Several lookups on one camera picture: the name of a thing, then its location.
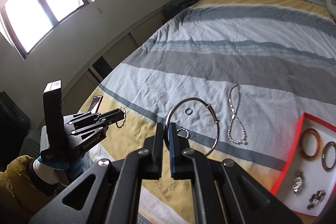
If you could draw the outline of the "white gloved hand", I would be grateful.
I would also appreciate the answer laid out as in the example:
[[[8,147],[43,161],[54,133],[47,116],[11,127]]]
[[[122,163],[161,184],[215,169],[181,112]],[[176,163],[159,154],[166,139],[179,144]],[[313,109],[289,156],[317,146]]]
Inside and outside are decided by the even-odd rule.
[[[41,157],[38,157],[33,162],[33,170],[36,175],[47,184],[62,184],[69,185],[84,172],[82,159],[77,159],[74,162],[44,162]]]

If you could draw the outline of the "mustard yellow sleeve forearm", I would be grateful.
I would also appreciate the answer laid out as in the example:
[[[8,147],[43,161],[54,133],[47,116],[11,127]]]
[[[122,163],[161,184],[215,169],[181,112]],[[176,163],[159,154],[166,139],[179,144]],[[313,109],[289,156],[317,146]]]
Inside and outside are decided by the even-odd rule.
[[[56,196],[59,183],[41,180],[33,170],[34,160],[19,156],[1,172],[1,223],[28,223]]]

